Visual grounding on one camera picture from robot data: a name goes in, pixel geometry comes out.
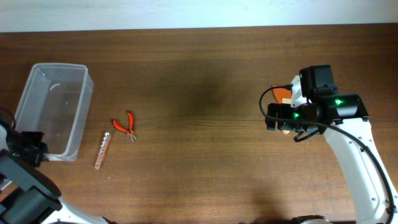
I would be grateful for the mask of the orange scraper wooden handle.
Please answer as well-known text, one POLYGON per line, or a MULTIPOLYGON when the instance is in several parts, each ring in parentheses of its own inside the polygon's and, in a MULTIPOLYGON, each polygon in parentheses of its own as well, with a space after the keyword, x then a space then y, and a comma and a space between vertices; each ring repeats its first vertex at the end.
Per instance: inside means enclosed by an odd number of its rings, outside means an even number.
POLYGON ((289 106, 291 105, 292 92, 290 90, 278 88, 278 85, 271 85, 271 87, 275 87, 275 89, 272 90, 272 94, 276 103, 289 106))

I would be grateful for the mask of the clear plastic container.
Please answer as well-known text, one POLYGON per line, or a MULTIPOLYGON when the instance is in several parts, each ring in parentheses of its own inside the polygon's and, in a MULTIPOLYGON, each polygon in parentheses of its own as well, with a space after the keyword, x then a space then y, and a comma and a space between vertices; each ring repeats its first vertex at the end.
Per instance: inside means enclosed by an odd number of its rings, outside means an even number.
POLYGON ((44 133, 48 160, 75 161, 93 90, 93 80, 84 65, 35 64, 17 107, 16 129, 44 133))

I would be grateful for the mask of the orange handled pliers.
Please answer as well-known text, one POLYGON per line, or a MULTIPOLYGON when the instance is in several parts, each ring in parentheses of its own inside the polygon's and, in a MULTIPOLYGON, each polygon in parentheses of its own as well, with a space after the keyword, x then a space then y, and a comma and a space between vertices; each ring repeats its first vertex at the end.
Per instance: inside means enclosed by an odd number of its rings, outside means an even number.
POLYGON ((135 142, 137 140, 137 136, 135 135, 135 132, 133 130, 134 127, 134 116, 130 111, 126 112, 127 117, 129 118, 129 126, 127 128, 122 127, 118 122, 113 119, 112 120, 112 125, 118 130, 123 133, 125 133, 132 142, 135 142))

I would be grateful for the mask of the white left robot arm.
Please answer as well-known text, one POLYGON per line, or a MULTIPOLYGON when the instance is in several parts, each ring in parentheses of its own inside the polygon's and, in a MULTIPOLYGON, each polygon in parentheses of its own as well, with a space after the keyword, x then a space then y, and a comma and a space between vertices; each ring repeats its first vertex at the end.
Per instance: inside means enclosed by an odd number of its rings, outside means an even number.
POLYGON ((12 155, 7 145, 10 132, 2 122, 1 190, 11 183, 16 188, 1 199, 1 223, 112 223, 67 203, 48 177, 12 155))

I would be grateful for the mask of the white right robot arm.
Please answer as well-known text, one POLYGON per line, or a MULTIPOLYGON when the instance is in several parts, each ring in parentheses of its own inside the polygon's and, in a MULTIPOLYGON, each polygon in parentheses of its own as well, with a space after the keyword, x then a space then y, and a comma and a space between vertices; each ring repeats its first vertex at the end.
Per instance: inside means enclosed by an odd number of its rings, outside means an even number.
POLYGON ((266 128, 293 131, 295 142, 324 136, 349 187, 356 223, 397 223, 397 190, 376 149, 360 96, 338 92, 330 65, 303 68, 281 88, 291 92, 292 101, 259 105, 266 128))

